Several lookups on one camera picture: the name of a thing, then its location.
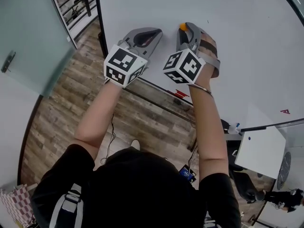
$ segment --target door handle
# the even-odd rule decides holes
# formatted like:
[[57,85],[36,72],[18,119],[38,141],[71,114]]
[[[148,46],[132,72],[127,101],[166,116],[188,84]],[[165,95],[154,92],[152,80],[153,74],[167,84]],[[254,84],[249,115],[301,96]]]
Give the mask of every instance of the door handle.
[[12,60],[15,57],[15,54],[16,54],[15,51],[13,51],[13,50],[10,51],[10,53],[8,54],[8,56],[6,57],[6,59],[3,63],[3,66],[1,68],[1,72],[5,73],[8,70],[8,68],[10,66],[10,63],[12,62]]

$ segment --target orange object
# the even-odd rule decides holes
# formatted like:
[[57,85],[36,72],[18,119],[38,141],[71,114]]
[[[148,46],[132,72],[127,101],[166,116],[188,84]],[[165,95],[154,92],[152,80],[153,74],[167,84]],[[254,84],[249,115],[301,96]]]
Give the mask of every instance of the orange object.
[[187,26],[186,26],[186,23],[180,24],[180,29],[183,30],[183,31],[188,30],[188,29],[187,29]]

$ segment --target hand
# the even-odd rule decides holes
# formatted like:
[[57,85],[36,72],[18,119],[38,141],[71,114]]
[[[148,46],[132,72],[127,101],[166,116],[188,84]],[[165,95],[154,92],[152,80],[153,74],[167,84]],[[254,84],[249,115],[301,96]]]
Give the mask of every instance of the hand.
[[[201,40],[206,41],[208,43],[210,43],[212,46],[214,46],[215,48],[217,48],[217,44],[216,42],[212,39],[212,37],[208,34],[201,34]],[[199,51],[217,59],[217,56],[209,49],[205,48],[205,47],[199,47]],[[212,66],[209,63],[206,63],[203,67],[203,69],[201,70],[199,77],[197,78],[197,80],[195,81],[196,84],[207,88],[208,90],[210,90],[210,79],[212,78],[213,75],[213,71],[214,71],[214,66]]]

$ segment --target glass door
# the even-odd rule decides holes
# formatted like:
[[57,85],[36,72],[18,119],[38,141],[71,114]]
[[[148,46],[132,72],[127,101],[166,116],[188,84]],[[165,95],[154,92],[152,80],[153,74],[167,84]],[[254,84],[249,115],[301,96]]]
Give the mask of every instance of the glass door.
[[53,0],[0,0],[0,14],[2,72],[48,96],[75,51]]

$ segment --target white box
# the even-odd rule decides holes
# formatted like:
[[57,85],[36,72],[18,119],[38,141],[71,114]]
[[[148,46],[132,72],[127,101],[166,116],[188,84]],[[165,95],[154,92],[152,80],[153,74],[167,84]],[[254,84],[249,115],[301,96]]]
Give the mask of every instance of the white box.
[[202,58],[198,58],[190,49],[185,49],[169,56],[163,72],[177,84],[192,85],[204,65]]
[[104,61],[104,76],[113,83],[126,87],[143,73],[147,62],[129,50],[114,45]]

